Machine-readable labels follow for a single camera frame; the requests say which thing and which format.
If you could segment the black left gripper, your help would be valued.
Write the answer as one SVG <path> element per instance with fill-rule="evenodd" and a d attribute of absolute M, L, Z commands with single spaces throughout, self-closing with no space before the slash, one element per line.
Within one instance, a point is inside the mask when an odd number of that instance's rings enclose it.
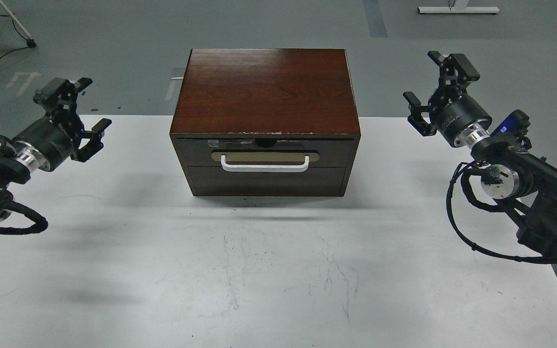
<path fill-rule="evenodd" d="M 76 111 L 79 93 L 92 83 L 88 77 L 76 82 L 53 78 L 35 91 L 33 101 L 44 108 L 45 116 L 13 137 L 15 160 L 29 172 L 52 172 L 68 157 L 86 162 L 102 150 L 104 131 L 112 121 L 102 118 L 87 131 Z"/>

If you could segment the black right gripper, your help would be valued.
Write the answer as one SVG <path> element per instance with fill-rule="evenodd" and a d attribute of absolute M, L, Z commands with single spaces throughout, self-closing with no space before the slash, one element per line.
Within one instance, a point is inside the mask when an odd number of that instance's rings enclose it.
<path fill-rule="evenodd" d="M 454 148 L 473 148 L 477 143 L 490 137 L 488 128 L 492 118 L 467 95 L 467 87 L 480 79 L 481 75 L 464 54 L 443 55 L 429 51 L 439 68 L 438 87 L 429 99 L 429 105 L 422 105 L 413 92 L 404 92 L 410 115 L 408 122 L 421 136 L 434 136 L 440 132 L 447 143 Z M 458 97 L 450 102 L 442 97 Z M 429 113 L 431 123 L 424 120 L 423 113 Z"/>

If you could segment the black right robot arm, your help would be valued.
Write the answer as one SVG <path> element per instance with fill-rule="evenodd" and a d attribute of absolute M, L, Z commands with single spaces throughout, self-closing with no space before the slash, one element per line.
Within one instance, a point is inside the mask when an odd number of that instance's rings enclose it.
<path fill-rule="evenodd" d="M 546 158 L 533 156 L 528 138 L 529 117 L 513 111 L 493 131 L 492 118 L 467 92 L 480 75 L 464 54 L 427 55 L 439 68 L 439 82 L 426 104 L 405 92 L 408 122 L 422 136 L 441 133 L 454 148 L 468 147 L 473 161 L 460 163 L 446 195 L 449 221 L 473 251 L 506 260 L 557 264 L 557 168 Z M 452 211 L 455 184 L 459 182 L 469 203 L 488 212 L 506 214 L 518 227 L 517 241 L 538 256 L 510 256 L 488 250 L 469 240 Z"/>

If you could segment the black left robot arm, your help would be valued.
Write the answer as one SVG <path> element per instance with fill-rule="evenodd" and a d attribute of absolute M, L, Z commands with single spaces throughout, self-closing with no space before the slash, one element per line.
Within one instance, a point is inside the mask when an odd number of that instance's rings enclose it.
<path fill-rule="evenodd" d="M 66 159 L 85 162 L 104 147 L 102 137 L 111 120 L 101 119 L 87 130 L 77 113 L 77 98 L 92 84 L 54 78 L 37 90 L 33 101 L 45 115 L 13 139 L 0 135 L 0 235 L 31 235 L 45 231 L 48 220 L 14 201 L 11 183 L 25 184 L 35 170 L 52 172 Z"/>

